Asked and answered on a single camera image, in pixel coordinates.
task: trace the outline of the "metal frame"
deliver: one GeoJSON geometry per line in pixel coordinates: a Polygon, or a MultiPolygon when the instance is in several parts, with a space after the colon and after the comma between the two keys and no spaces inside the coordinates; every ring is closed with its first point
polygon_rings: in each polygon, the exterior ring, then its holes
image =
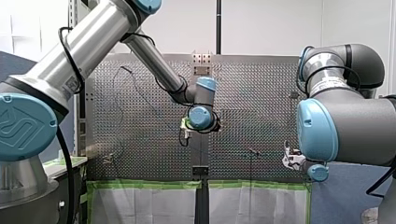
{"type": "MultiPolygon", "coordinates": [[[[80,20],[78,5],[85,4],[81,0],[69,0],[69,26],[75,27],[80,20]]],[[[74,156],[85,155],[85,141],[86,141],[86,120],[85,120],[85,91],[81,94],[74,95],[74,156]]]]}

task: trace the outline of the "metal rod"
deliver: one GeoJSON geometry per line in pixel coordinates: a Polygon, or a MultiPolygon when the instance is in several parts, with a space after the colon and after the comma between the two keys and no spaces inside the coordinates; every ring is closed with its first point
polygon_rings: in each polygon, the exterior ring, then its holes
{"type": "MultiPolygon", "coordinates": [[[[140,29],[136,33],[145,35],[140,29]]],[[[181,90],[184,82],[178,74],[166,62],[157,48],[147,38],[139,35],[130,35],[122,42],[134,52],[136,57],[158,78],[168,91],[181,90]]]]}
{"type": "Polygon", "coordinates": [[[216,54],[221,54],[221,0],[216,8],[216,54]]]}

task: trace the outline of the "metal pegboard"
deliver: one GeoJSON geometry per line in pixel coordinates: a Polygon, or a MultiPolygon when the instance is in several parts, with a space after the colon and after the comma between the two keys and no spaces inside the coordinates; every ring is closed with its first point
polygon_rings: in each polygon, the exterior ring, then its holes
{"type": "Polygon", "coordinates": [[[282,165],[283,143],[298,146],[297,57],[213,56],[215,110],[222,129],[209,138],[209,177],[301,181],[282,165]]]}
{"type": "MultiPolygon", "coordinates": [[[[165,55],[187,80],[191,55],[165,55]]],[[[297,57],[212,56],[210,71],[219,82],[215,110],[220,133],[209,135],[212,179],[301,181],[283,167],[283,141],[297,147],[295,88],[297,57]],[[250,150],[260,151],[255,155],[250,150]]],[[[180,147],[178,126],[186,108],[170,102],[153,75],[129,54],[108,56],[87,80],[89,179],[191,179],[191,151],[180,147]],[[139,95],[136,86],[158,113],[139,95]]],[[[207,138],[200,146],[207,146],[207,138]]]]}
{"type": "MultiPolygon", "coordinates": [[[[165,59],[190,79],[190,55],[165,59]]],[[[87,87],[89,179],[190,180],[191,152],[178,142],[186,108],[172,103],[133,55],[107,56],[93,75],[87,87]]]]}

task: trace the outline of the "white fabric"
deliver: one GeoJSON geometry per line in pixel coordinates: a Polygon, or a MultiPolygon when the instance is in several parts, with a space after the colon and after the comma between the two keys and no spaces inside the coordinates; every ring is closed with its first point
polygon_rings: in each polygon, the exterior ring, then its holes
{"type": "Polygon", "coordinates": [[[210,224],[305,224],[307,191],[211,189],[210,224]]]}
{"type": "MultiPolygon", "coordinates": [[[[98,189],[92,224],[193,224],[196,189],[98,189]]],[[[210,189],[210,224],[305,224],[307,191],[210,189]]]]}
{"type": "Polygon", "coordinates": [[[92,224],[193,224],[195,189],[98,189],[92,224]]]}

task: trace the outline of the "white wall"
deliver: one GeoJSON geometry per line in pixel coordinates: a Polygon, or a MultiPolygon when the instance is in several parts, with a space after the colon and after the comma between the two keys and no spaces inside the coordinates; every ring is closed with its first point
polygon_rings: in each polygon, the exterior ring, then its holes
{"type": "Polygon", "coordinates": [[[223,0],[222,53],[299,55],[320,46],[321,0],[223,0]]]}
{"type": "Polygon", "coordinates": [[[0,50],[37,61],[67,25],[67,0],[0,0],[0,50]]]}
{"type": "MultiPolygon", "coordinates": [[[[320,45],[322,0],[222,2],[223,54],[298,55],[306,45],[320,45]]],[[[1,39],[12,43],[14,49],[6,51],[22,57],[40,59],[58,43],[58,28],[67,25],[67,0],[0,0],[0,4],[1,21],[26,15],[21,24],[31,27],[28,42],[21,43],[14,31],[1,39]]],[[[1,24],[0,36],[5,30],[1,24]]],[[[215,52],[216,1],[164,0],[143,29],[163,53],[215,52]]],[[[130,51],[118,46],[113,52],[130,51]]]]}
{"type": "MultiPolygon", "coordinates": [[[[163,0],[160,10],[143,23],[162,53],[215,52],[216,1],[163,0]]],[[[117,46],[113,52],[130,52],[117,46]]]]}
{"type": "Polygon", "coordinates": [[[392,0],[324,0],[323,46],[359,43],[375,49],[386,70],[384,85],[377,92],[382,95],[391,91],[391,20],[392,0]]]}
{"type": "MultiPolygon", "coordinates": [[[[222,54],[299,55],[320,46],[321,9],[321,0],[223,0],[222,54]]],[[[161,52],[215,53],[216,1],[164,0],[143,29],[161,52]]]]}

